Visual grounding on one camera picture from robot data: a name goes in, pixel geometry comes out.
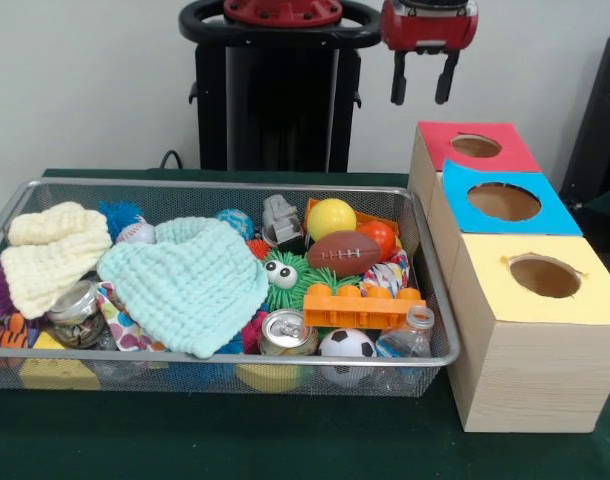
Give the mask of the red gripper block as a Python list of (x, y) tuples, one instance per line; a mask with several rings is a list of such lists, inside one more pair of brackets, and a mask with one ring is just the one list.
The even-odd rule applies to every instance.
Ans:
[(473, 41), (478, 27), (476, 1), (385, 1), (381, 11), (381, 36), (394, 52), (390, 101), (403, 104), (407, 80), (406, 55), (448, 53), (439, 75), (435, 103), (450, 97), (460, 50)]

